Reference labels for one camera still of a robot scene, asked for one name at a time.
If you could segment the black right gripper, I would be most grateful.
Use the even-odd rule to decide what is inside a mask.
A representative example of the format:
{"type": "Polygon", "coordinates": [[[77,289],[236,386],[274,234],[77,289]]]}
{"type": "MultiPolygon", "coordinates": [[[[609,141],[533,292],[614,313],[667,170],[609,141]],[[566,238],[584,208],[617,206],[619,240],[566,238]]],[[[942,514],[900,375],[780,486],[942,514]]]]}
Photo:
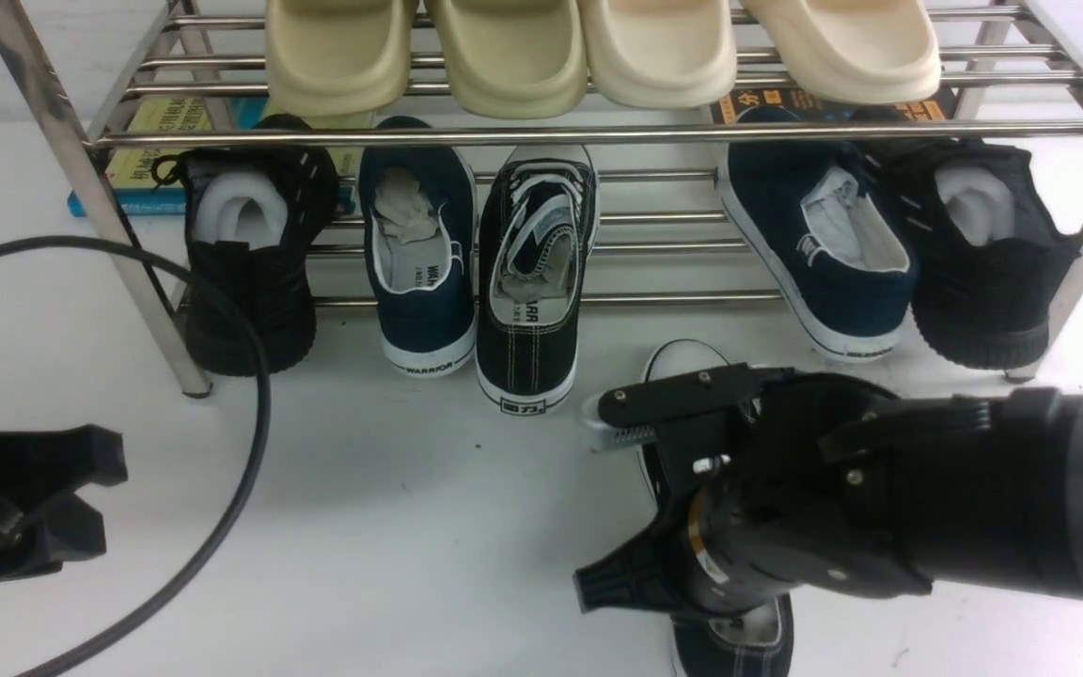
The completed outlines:
{"type": "Polygon", "coordinates": [[[697,490],[681,513],[658,515],[575,571],[580,612],[691,617],[695,603],[722,617],[801,587],[867,599],[928,594],[932,582],[891,530],[888,467],[872,450],[824,451],[827,437],[895,402],[893,391],[852,376],[745,363],[586,400],[589,450],[651,446],[667,497],[697,490]]]}

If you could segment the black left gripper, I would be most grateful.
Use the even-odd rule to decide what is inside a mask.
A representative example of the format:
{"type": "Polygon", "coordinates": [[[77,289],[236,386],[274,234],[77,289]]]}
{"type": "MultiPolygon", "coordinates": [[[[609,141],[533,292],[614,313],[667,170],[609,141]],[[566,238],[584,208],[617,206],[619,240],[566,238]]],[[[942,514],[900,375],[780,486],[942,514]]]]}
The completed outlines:
{"type": "Polygon", "coordinates": [[[103,515],[77,493],[127,479],[123,437],[113,430],[0,432],[0,583],[106,554],[103,515]]]}

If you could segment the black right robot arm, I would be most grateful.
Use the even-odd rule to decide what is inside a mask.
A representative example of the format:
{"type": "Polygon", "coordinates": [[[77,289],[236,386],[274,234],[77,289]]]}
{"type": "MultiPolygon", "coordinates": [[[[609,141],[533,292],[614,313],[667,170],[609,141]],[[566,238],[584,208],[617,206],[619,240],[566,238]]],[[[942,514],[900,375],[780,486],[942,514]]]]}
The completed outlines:
{"type": "Polygon", "coordinates": [[[1083,601],[1083,394],[904,399],[744,363],[593,400],[605,450],[650,445],[656,518],[574,585],[585,612],[731,619],[800,587],[937,581],[1083,601]]]}

